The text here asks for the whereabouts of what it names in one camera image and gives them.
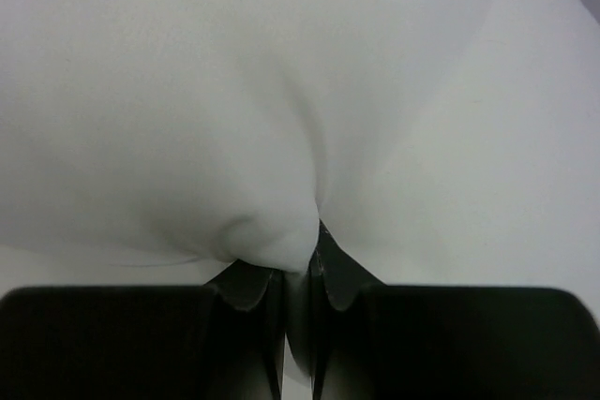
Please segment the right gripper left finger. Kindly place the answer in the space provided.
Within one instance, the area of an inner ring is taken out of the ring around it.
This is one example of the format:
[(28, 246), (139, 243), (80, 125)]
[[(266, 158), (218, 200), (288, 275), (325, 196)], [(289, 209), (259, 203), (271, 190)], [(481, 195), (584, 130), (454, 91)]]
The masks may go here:
[(236, 262), (202, 285), (14, 289), (5, 399), (278, 399), (283, 277)]

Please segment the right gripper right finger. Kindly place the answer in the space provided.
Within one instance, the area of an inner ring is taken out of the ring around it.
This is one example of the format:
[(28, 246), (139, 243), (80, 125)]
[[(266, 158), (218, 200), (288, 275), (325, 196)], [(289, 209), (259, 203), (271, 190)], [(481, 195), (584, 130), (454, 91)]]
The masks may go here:
[(317, 399), (599, 395), (599, 329), (567, 291), (387, 285), (321, 229), (308, 292)]

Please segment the white pillow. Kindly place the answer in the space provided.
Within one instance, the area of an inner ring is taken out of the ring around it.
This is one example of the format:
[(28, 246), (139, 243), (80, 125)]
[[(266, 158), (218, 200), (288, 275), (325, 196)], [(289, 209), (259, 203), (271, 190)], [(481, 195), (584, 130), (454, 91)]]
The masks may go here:
[(1, 288), (375, 275), (599, 309), (580, 0), (1, 0)]

